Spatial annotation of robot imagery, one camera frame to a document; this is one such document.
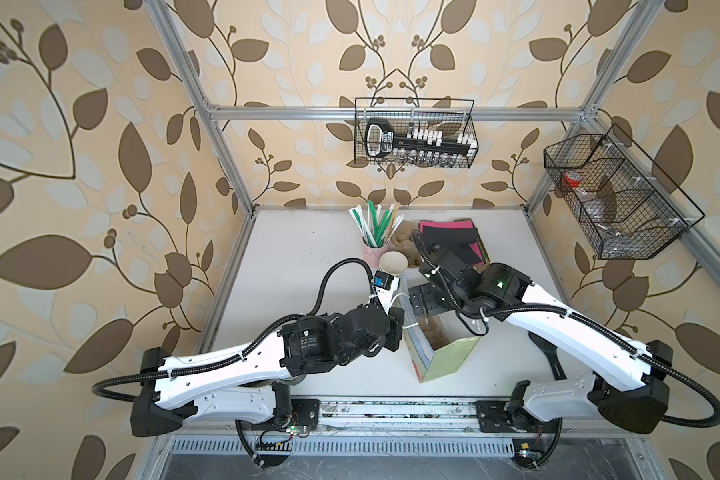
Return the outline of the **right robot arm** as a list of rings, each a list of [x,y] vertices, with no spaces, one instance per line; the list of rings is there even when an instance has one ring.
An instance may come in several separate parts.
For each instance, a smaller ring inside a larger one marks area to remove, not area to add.
[[[495,319],[526,330],[590,368],[575,378],[516,385],[506,411],[510,418],[550,422],[602,418],[622,430],[648,434],[660,423],[686,428],[720,425],[720,400],[672,366],[672,350],[661,341],[631,340],[586,317],[549,294],[528,275],[502,263],[483,270],[453,252],[421,247],[421,274],[445,309],[482,324]],[[700,419],[668,413],[666,378],[685,385],[711,406]]]

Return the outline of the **brown pulp cup carrier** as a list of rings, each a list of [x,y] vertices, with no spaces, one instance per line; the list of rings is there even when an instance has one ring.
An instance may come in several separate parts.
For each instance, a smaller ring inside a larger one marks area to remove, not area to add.
[[[419,317],[418,325],[433,350],[451,343],[448,330],[439,316]]]

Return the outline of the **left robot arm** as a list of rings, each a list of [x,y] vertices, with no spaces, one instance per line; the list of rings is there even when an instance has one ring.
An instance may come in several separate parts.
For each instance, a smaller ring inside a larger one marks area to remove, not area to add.
[[[367,303],[320,313],[330,279],[325,276],[308,313],[275,320],[251,342],[183,357],[153,348],[143,355],[139,373],[99,381],[93,394],[130,404],[136,437],[172,433],[201,417],[288,427],[294,422],[291,382],[399,348],[405,316],[393,304],[399,278],[371,271],[362,259],[342,260],[329,271],[350,264],[365,270]]]

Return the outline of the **green white paper bag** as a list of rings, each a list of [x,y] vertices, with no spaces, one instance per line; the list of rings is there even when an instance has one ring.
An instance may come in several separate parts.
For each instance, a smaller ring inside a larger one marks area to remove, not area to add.
[[[469,328],[453,311],[417,315],[406,293],[393,297],[393,306],[405,312],[403,340],[408,348],[416,377],[430,382],[456,373],[486,334],[485,326],[468,321]]]

